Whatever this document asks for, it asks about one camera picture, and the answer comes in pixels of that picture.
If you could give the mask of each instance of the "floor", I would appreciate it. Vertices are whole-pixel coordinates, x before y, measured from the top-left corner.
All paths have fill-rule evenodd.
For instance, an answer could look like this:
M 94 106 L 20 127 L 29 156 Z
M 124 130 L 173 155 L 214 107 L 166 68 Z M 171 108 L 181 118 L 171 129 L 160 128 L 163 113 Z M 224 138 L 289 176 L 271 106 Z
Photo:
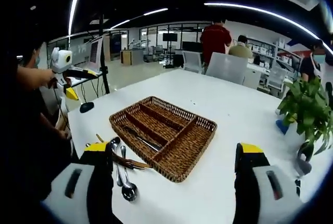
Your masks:
M 124 66 L 120 63 L 120 60 L 109 61 L 106 63 L 109 73 L 107 74 L 110 93 L 131 85 L 136 82 L 146 80 L 148 78 L 158 76 L 159 74 L 169 72 L 173 69 L 164 69 L 162 64 L 158 62 L 143 63 L 134 66 Z M 83 83 L 83 91 L 85 92 L 85 98 L 87 102 L 90 102 L 105 93 L 105 87 L 103 85 L 103 78 L 90 82 Z M 81 86 L 75 87 L 75 90 L 84 102 L 84 93 L 82 93 Z M 68 109 L 71 111 L 81 105 L 80 101 L 73 101 L 66 98 Z

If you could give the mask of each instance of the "spoon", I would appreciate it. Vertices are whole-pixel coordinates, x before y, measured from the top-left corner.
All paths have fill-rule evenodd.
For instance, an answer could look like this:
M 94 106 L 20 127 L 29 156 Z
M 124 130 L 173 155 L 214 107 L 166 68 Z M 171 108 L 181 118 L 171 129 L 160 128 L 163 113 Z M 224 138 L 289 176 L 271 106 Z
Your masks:
M 123 156 L 124 159 L 126 159 L 126 147 L 121 146 L 121 155 Z M 137 196 L 137 187 L 135 184 L 130 183 L 129 181 L 129 176 L 127 175 L 127 169 L 124 167 L 125 170 L 125 177 L 126 177 L 126 182 L 124 183 L 124 186 L 121 188 L 121 193 L 123 194 L 125 200 L 132 202 L 135 200 Z
M 120 138 L 117 136 L 115 138 L 113 138 L 111 141 L 111 146 L 112 146 L 112 149 L 114 151 L 114 153 L 117 153 L 117 146 L 118 144 L 120 143 Z M 124 186 L 124 183 L 123 183 L 123 180 L 121 178 L 121 175 L 120 175 L 120 171 L 119 171 L 119 167 L 118 167 L 118 164 L 116 163 L 116 173 L 117 173 L 117 185 L 118 186 Z

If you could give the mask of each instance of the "woven basket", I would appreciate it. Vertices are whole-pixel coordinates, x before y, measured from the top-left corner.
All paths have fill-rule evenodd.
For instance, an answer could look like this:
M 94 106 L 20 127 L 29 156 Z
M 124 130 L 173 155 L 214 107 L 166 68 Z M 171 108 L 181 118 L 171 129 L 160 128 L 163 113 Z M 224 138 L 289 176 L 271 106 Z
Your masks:
M 141 159 L 172 182 L 186 179 L 217 128 L 215 122 L 154 96 L 115 113 L 109 120 L 117 135 Z M 124 126 L 162 149 L 154 151 Z

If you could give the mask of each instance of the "man in red shirt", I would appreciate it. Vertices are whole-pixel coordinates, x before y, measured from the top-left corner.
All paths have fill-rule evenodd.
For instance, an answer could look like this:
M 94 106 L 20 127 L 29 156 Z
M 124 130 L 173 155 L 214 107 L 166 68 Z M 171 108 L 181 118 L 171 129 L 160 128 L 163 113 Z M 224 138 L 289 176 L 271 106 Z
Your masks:
M 230 32 L 223 27 L 225 19 L 215 19 L 213 24 L 207 26 L 202 35 L 203 60 L 205 70 L 208 67 L 213 52 L 225 54 L 225 45 L 230 46 L 232 38 Z

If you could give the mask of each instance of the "chopsticks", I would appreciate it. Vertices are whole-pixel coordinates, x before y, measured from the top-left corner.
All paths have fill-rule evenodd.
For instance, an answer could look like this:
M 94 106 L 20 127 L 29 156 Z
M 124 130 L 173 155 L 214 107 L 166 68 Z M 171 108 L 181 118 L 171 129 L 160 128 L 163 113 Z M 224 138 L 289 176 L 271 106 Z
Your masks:
M 96 134 L 97 138 L 103 143 L 105 142 L 99 134 Z M 151 168 L 150 165 L 145 164 L 145 163 L 140 163 L 138 161 L 134 161 L 131 159 L 124 159 L 120 156 L 118 156 L 113 150 L 112 150 L 112 155 L 114 157 L 113 161 L 123 167 L 130 168 L 130 169 L 145 169 L 145 168 Z

